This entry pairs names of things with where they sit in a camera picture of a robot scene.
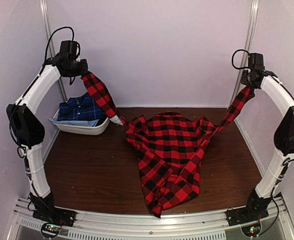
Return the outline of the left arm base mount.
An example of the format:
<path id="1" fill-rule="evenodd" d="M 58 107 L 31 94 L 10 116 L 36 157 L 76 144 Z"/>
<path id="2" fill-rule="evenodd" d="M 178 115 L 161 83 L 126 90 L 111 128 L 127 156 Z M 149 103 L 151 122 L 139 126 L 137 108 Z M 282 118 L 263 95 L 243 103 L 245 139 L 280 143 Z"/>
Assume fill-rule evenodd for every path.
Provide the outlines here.
<path id="1" fill-rule="evenodd" d="M 76 212 L 55 207 L 54 196 L 51 192 L 46 197 L 37 197 L 30 193 L 30 200 L 34 206 L 33 218 L 55 225 L 73 226 Z"/>

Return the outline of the white plastic basin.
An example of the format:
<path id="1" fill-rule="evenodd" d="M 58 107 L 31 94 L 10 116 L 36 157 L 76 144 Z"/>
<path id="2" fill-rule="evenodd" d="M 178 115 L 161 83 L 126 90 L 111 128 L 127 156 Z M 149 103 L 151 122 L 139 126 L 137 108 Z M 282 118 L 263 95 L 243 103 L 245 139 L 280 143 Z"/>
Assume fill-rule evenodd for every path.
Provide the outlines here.
<path id="1" fill-rule="evenodd" d="M 49 120 L 60 130 L 66 133 L 72 133 L 72 134 L 79 134 L 79 135 L 91 135 L 91 136 L 97 136 L 105 132 L 107 129 L 110 120 L 106 118 L 101 124 L 98 124 L 97 126 L 79 126 L 79 125 L 69 125 L 69 124 L 62 124 L 58 123 L 58 121 L 55 121 L 54 119 L 58 116 L 58 110 L 54 114 L 52 118 Z"/>

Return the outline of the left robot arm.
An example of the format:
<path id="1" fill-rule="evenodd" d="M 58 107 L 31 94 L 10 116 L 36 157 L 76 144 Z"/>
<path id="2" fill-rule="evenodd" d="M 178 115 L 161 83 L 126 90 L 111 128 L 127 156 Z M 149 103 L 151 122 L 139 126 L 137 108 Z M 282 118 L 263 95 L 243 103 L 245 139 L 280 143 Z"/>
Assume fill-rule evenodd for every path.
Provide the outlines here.
<path id="1" fill-rule="evenodd" d="M 61 58 L 50 58 L 15 103 L 6 107 L 9 133 L 18 146 L 18 155 L 24 159 L 30 193 L 37 198 L 46 198 L 51 190 L 42 158 L 45 128 L 36 117 L 36 112 L 47 92 L 61 77 L 74 78 L 87 71 L 86 59 L 67 63 Z"/>

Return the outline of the right aluminium frame post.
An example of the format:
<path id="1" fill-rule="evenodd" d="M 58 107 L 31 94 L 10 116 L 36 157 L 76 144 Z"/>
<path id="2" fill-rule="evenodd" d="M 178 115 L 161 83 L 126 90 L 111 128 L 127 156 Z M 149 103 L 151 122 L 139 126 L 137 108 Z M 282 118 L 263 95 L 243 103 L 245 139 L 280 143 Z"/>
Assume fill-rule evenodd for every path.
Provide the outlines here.
<path id="1" fill-rule="evenodd" d="M 250 12 L 249 12 L 246 40 L 244 45 L 244 50 L 248 52 L 251 50 L 253 45 L 254 36 L 255 36 L 255 32 L 257 28 L 258 16 L 259 16 L 259 1 L 252 0 Z M 234 87 L 234 91 L 233 91 L 230 103 L 232 103 L 232 101 L 235 99 L 236 95 L 239 92 L 241 76 L 242 76 L 242 70 L 238 70 L 237 80 L 236 80 L 236 84 Z"/>

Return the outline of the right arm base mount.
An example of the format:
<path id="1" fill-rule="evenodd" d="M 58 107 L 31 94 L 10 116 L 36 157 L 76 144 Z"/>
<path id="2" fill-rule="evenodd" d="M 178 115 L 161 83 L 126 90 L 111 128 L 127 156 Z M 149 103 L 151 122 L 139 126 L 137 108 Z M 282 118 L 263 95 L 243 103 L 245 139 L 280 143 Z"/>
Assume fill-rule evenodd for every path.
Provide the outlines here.
<path id="1" fill-rule="evenodd" d="M 229 208 L 225 211 L 229 226 L 242 225 L 268 217 L 267 208 L 271 201 L 271 197 L 259 197 L 255 189 L 253 189 L 244 207 Z"/>

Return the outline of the blue plaid shirt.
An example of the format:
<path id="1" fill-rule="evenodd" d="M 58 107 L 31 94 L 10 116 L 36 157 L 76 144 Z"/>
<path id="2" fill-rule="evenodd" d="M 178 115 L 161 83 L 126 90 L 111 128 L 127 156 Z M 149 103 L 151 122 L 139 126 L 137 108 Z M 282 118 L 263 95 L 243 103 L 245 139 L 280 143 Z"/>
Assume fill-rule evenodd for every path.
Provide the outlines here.
<path id="1" fill-rule="evenodd" d="M 94 121 L 105 116 L 89 93 L 59 104 L 58 121 Z"/>

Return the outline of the right circuit board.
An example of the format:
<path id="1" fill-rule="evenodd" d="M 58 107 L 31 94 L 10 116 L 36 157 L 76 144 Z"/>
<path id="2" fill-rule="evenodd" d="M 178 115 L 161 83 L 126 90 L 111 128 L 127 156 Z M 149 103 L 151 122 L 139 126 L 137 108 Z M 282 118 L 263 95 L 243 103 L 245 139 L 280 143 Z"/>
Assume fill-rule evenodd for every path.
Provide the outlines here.
<path id="1" fill-rule="evenodd" d="M 241 230 L 244 236 L 249 238 L 256 237 L 257 235 L 259 235 L 261 232 L 261 229 L 262 227 L 259 223 L 245 225 L 241 227 Z"/>

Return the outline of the red black plaid shirt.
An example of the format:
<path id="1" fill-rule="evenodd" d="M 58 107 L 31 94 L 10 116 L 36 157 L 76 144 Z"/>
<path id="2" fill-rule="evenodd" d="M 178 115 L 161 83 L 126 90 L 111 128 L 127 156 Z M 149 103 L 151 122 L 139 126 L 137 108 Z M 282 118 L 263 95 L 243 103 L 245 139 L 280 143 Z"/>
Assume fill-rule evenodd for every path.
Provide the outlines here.
<path id="1" fill-rule="evenodd" d="M 177 112 L 127 120 L 98 77 L 87 72 L 81 78 L 106 116 L 124 127 L 127 141 L 137 152 L 145 204 L 157 218 L 163 211 L 199 195 L 201 161 L 211 138 L 233 122 L 246 102 L 255 96 L 252 88 L 243 88 L 217 125 L 204 116 L 190 120 Z"/>

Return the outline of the aluminium frame post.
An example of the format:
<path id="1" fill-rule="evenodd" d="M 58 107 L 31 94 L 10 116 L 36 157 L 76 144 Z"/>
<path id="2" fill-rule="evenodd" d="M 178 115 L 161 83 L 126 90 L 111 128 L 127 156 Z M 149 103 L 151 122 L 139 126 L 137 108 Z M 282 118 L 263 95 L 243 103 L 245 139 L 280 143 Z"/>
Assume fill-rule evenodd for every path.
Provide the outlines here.
<path id="1" fill-rule="evenodd" d="M 259 1 L 252 0 L 250 12 L 249 12 L 246 40 L 244 45 L 244 50 L 248 52 L 251 50 L 253 45 L 254 36 L 255 36 L 255 32 L 257 28 L 258 16 L 259 16 Z M 233 91 L 230 103 L 232 103 L 232 101 L 235 99 L 236 95 L 239 92 L 241 76 L 242 76 L 242 70 L 238 70 L 237 80 L 236 80 L 236 84 L 234 87 L 234 91 Z"/>
<path id="2" fill-rule="evenodd" d="M 49 37 L 51 36 L 52 31 L 51 31 L 51 27 L 50 27 L 47 1 L 46 0 L 39 0 L 39 5 L 40 5 L 40 13 L 41 13 L 42 23 L 43 23 L 43 27 L 44 27 L 45 37 L 47 40 L 49 40 Z M 50 43 L 49 43 L 47 54 L 49 57 L 55 56 L 55 49 L 54 49 L 54 45 L 53 45 L 52 41 L 50 41 Z M 61 99 L 64 102 L 67 101 L 67 95 L 66 95 L 62 80 L 59 79 L 56 84 L 57 84 Z"/>

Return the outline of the aluminium front rail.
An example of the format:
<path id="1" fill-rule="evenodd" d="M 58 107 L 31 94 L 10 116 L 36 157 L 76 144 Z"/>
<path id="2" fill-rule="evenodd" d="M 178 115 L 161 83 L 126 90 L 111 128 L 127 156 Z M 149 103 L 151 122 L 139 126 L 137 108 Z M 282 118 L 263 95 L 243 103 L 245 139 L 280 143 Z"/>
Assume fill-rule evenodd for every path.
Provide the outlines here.
<path id="1" fill-rule="evenodd" d="M 62 226 L 56 240 L 294 240 L 294 226 L 282 197 L 268 207 L 269 216 L 229 226 L 225 211 L 151 215 L 107 214 L 77 210 L 74 224 Z M 261 232 L 246 237 L 241 227 L 259 223 Z"/>

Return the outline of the left aluminium frame post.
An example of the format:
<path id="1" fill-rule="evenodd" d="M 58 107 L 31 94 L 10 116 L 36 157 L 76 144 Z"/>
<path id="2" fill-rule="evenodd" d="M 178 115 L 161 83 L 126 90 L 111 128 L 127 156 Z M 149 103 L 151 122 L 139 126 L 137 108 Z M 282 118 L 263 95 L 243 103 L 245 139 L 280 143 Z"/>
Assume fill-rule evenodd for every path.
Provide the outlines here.
<path id="1" fill-rule="evenodd" d="M 50 27 L 47 1 L 46 0 L 39 0 L 39 5 L 40 5 L 40 13 L 41 13 L 42 23 L 43 23 L 43 27 L 44 27 L 45 37 L 47 40 L 49 40 L 49 37 L 51 36 L 52 31 L 51 31 L 51 27 Z M 50 43 L 49 43 L 47 54 L 49 57 L 55 56 L 55 49 L 54 49 L 54 45 L 53 45 L 52 41 L 50 41 Z M 61 99 L 64 102 L 67 101 L 67 95 L 66 95 L 62 80 L 59 79 L 56 84 L 57 84 Z"/>

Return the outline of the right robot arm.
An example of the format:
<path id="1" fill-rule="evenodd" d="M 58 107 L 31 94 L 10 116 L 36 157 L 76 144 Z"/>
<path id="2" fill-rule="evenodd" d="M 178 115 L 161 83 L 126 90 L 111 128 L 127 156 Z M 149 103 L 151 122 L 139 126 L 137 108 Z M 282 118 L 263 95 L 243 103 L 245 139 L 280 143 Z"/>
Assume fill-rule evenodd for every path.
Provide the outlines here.
<path id="1" fill-rule="evenodd" d="M 268 170 L 250 194 L 248 206 L 243 209 L 243 217 L 253 221 L 262 213 L 262 207 L 271 202 L 275 189 L 294 161 L 294 97 L 271 71 L 245 70 L 241 83 L 263 90 L 283 116 L 274 134 L 275 151 Z"/>

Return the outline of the left circuit board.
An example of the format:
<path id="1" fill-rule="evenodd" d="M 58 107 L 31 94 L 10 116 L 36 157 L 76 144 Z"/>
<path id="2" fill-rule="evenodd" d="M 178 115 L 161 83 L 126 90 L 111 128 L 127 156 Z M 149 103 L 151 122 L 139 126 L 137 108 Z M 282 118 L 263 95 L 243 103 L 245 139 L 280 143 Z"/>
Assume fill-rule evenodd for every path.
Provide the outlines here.
<path id="1" fill-rule="evenodd" d="M 40 232 L 45 238 L 55 238 L 60 234 L 61 226 L 46 222 L 41 226 Z"/>

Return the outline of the circuit board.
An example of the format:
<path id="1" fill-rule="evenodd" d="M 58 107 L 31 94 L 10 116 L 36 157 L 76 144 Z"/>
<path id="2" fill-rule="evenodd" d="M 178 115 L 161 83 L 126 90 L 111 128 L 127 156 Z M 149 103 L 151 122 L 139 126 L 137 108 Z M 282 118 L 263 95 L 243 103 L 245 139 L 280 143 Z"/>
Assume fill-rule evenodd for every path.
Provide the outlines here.
<path id="1" fill-rule="evenodd" d="M 241 230 L 244 236 L 249 238 L 256 237 L 257 235 L 259 235 L 261 232 L 261 229 L 262 227 L 259 223 L 245 225 L 241 227 Z"/>
<path id="2" fill-rule="evenodd" d="M 60 234 L 61 226 L 46 222 L 41 226 L 40 232 L 45 238 L 55 238 Z"/>

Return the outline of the light blue shirt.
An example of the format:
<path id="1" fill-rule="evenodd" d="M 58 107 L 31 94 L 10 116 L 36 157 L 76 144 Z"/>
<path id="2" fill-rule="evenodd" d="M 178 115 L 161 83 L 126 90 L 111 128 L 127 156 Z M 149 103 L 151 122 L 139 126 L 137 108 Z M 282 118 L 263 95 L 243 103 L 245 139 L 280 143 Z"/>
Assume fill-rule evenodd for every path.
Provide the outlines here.
<path id="1" fill-rule="evenodd" d="M 70 125 L 70 126 L 79 126 L 79 127 L 95 127 L 97 126 L 99 120 L 57 120 L 56 118 L 50 118 L 49 119 L 54 124 L 60 124 L 60 125 Z"/>

